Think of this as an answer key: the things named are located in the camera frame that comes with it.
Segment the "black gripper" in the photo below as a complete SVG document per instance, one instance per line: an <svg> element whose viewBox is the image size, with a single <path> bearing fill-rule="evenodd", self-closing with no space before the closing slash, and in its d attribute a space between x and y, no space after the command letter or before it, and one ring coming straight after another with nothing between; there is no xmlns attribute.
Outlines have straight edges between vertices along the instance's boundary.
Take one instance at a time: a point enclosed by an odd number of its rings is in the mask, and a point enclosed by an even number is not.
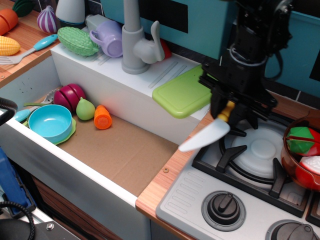
<svg viewBox="0 0 320 240"><path fill-rule="evenodd" d="M199 82L211 91L210 114L214 119L229 119L230 135L245 137L247 134L237 128L239 123L246 122L257 129L258 119L268 120L278 104L262 83L268 58L249 59L230 49L225 65L202 65ZM235 103L232 111L229 101Z"/></svg>

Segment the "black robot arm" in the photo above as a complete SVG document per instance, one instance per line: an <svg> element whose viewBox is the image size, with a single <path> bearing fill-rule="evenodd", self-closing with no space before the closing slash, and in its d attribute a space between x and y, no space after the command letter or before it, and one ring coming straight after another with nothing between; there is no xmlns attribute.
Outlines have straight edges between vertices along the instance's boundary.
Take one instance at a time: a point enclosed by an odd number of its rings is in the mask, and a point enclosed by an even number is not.
<svg viewBox="0 0 320 240"><path fill-rule="evenodd" d="M238 0L236 37L229 48L226 65L204 63L200 83L211 90L210 114L214 121L198 134L220 139L239 121L253 128L258 119L267 120L277 100L265 89L263 80L276 81L281 71L265 76L268 59L280 54L292 38L289 20L291 0Z"/></svg>

